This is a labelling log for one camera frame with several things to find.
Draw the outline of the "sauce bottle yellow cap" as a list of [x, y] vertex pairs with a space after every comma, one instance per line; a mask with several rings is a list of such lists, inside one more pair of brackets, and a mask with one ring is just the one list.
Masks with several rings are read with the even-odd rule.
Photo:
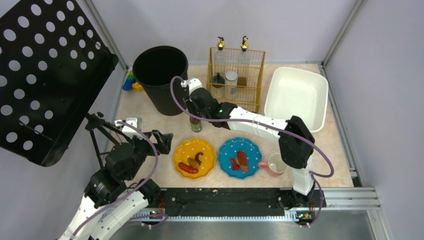
[[194, 117], [189, 117], [189, 122], [190, 122], [190, 126], [191, 126], [191, 130], [195, 133], [198, 133], [202, 130], [202, 121], [194, 118]]

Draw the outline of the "black lid glass shaker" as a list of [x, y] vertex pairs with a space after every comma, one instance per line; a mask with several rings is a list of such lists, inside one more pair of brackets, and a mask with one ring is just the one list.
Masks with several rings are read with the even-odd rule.
[[211, 93], [213, 97], [216, 99], [222, 98], [224, 94], [225, 79], [219, 72], [212, 78], [211, 85]]

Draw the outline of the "silver lid jar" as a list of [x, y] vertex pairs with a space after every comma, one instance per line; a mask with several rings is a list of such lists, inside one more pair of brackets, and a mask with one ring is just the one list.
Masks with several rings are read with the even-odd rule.
[[237, 92], [238, 74], [235, 71], [227, 71], [225, 73], [225, 97], [233, 99]]

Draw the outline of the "glass oil bottle clear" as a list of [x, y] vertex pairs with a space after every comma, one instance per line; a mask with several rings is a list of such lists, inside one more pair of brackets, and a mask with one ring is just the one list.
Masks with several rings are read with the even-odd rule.
[[217, 51], [214, 54], [214, 72], [216, 75], [224, 76], [227, 65], [227, 53], [225, 51], [225, 40], [223, 37], [218, 36]]

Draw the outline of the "glass oil bottle brown liquid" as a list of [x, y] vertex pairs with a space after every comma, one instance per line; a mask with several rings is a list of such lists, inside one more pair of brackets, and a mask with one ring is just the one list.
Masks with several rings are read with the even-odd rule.
[[250, 63], [251, 58], [248, 52], [249, 44], [248, 37], [245, 35], [242, 37], [242, 42], [240, 45], [241, 52], [237, 56], [237, 87], [245, 88], [248, 85], [248, 79], [250, 75]]

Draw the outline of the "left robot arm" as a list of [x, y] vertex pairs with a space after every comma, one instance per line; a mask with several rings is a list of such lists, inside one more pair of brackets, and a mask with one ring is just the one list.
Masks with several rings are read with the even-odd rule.
[[78, 210], [60, 239], [108, 240], [134, 214], [160, 202], [161, 189], [150, 174], [134, 188], [126, 182], [135, 178], [147, 157], [170, 153], [173, 134], [129, 127], [115, 133], [117, 137], [108, 136], [114, 146], [105, 153], [100, 170], [91, 176]]

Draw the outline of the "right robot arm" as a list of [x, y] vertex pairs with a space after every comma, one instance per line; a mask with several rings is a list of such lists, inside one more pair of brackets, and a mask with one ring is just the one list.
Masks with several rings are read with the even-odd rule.
[[309, 169], [312, 154], [318, 152], [327, 162], [329, 158], [316, 146], [315, 139], [303, 120], [298, 116], [290, 119], [270, 118], [253, 113], [230, 102], [219, 103], [202, 86], [187, 86], [188, 97], [184, 98], [187, 113], [195, 119], [207, 121], [216, 128], [243, 131], [276, 143], [281, 160], [292, 169], [293, 187], [284, 206], [309, 206], [313, 201], [315, 177], [318, 174]]

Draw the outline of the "yellow dotted plate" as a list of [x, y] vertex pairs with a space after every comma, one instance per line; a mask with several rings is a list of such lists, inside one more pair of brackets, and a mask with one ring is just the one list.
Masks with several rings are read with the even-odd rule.
[[[190, 174], [181, 170], [178, 163], [182, 162], [187, 165], [188, 158], [195, 158], [195, 155], [202, 152], [203, 155], [199, 157], [202, 164], [199, 165], [198, 173]], [[174, 169], [184, 178], [197, 180], [207, 176], [216, 166], [217, 154], [212, 144], [205, 139], [191, 138], [183, 141], [175, 150], [172, 162]]]

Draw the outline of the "red sausage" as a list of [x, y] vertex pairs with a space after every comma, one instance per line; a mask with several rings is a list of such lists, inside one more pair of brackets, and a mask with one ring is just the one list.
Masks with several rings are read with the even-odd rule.
[[184, 172], [189, 173], [189, 174], [197, 174], [199, 172], [199, 170], [197, 168], [192, 167], [190, 165], [187, 165], [187, 164], [185, 164], [183, 162], [179, 162], [178, 163], [178, 167], [181, 170], [183, 170]]

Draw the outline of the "brown food piece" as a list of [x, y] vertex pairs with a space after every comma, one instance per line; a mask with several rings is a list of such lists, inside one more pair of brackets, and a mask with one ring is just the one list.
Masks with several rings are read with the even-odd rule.
[[199, 163], [196, 161], [195, 158], [188, 158], [187, 162], [192, 168], [197, 169], [199, 167]]

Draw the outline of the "dark curved sausage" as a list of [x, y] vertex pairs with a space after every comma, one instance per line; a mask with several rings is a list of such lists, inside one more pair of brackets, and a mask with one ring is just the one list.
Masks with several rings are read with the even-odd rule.
[[197, 162], [197, 164], [200, 166], [201, 164], [202, 164], [202, 161], [200, 160], [200, 156], [203, 156], [204, 154], [202, 153], [202, 152], [198, 152], [196, 155], [195, 155], [195, 161]]

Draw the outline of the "blue dotted plate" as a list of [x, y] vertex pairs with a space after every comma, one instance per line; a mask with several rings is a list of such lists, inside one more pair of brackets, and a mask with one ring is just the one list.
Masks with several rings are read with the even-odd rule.
[[[236, 162], [239, 152], [244, 153], [247, 171]], [[252, 140], [245, 137], [234, 137], [226, 140], [219, 148], [217, 161], [221, 170], [229, 177], [244, 180], [252, 177], [263, 160], [260, 148]]]

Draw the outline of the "black ribbed trash bin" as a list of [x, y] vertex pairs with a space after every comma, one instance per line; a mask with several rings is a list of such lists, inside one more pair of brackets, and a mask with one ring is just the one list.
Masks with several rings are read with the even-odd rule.
[[173, 46], [155, 46], [142, 52], [134, 61], [132, 70], [136, 80], [145, 90], [156, 110], [165, 116], [176, 116], [183, 111], [176, 105], [171, 90], [179, 102], [188, 97], [188, 90], [181, 87], [181, 82], [171, 80], [179, 76], [188, 79], [188, 59], [178, 48]]

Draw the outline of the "colourful toy blocks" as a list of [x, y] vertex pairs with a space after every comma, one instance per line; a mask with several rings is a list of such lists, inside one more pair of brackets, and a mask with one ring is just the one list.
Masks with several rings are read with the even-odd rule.
[[139, 84], [134, 77], [133, 71], [130, 70], [125, 81], [124, 84], [122, 86], [122, 90], [123, 91], [130, 91], [130, 90], [136, 90], [139, 92], [144, 91], [144, 88], [141, 84]]

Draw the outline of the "red meat pieces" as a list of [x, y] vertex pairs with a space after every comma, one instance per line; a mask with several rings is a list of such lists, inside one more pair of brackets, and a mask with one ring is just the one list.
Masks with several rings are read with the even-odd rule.
[[244, 151], [237, 151], [236, 157], [231, 158], [230, 163], [233, 171], [241, 171], [242, 173], [249, 171], [248, 159]]

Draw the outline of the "white plastic tub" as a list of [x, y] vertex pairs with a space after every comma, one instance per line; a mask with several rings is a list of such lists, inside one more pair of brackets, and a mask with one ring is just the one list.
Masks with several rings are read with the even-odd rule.
[[311, 133], [325, 124], [328, 105], [328, 80], [308, 70], [279, 67], [271, 78], [264, 105], [264, 115], [288, 120], [297, 116]]

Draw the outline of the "pink mug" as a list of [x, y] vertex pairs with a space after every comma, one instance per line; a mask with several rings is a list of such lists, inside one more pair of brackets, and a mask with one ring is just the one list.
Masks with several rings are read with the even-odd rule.
[[283, 161], [280, 153], [272, 154], [267, 161], [260, 161], [258, 167], [264, 170], [271, 177], [283, 175], [289, 166]]

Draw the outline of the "black perforated stand panel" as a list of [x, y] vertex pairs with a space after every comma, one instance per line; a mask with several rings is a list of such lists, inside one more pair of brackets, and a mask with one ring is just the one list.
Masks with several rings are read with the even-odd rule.
[[56, 164], [118, 64], [75, 0], [21, 0], [0, 18], [0, 146]]

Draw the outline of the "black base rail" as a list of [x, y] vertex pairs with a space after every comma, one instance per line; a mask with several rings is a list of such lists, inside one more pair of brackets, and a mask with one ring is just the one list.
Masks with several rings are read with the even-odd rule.
[[305, 212], [326, 206], [317, 189], [304, 196], [276, 187], [162, 188], [148, 203], [170, 217], [279, 217], [295, 208]]

